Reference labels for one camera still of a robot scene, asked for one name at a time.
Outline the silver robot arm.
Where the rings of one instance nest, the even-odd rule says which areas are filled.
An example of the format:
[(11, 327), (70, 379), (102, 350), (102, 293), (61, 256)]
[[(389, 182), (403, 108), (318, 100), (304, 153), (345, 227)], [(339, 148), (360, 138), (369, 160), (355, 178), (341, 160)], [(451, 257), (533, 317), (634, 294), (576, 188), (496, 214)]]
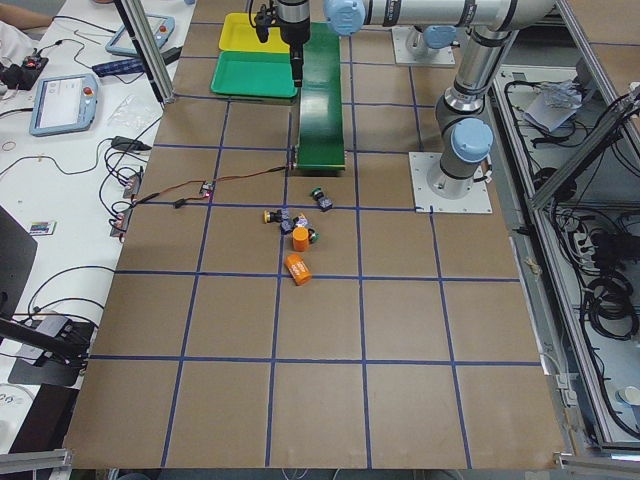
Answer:
[(349, 36), (365, 25), (382, 27), (452, 25), (472, 27), (454, 88), (480, 95), (508, 50), (511, 33), (548, 14), (552, 1), (325, 1), (323, 13), (334, 33)]
[(486, 93), (516, 36), (515, 30), (472, 28), (454, 82), (437, 102), (443, 152), (427, 177), (429, 187), (443, 198), (466, 196), (477, 168), (491, 151), (494, 135), (481, 113)]

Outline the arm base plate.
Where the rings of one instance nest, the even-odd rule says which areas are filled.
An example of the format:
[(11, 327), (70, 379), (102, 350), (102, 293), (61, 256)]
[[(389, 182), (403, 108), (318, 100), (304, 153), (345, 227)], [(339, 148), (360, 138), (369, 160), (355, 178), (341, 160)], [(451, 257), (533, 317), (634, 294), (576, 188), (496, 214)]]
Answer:
[(417, 213), (491, 214), (487, 182), (478, 166), (474, 176), (457, 180), (447, 176), (437, 152), (410, 152), (409, 164)]
[(454, 26), (396, 26), (391, 32), (395, 62), (398, 65), (454, 67), (452, 44), (457, 39), (457, 29)]

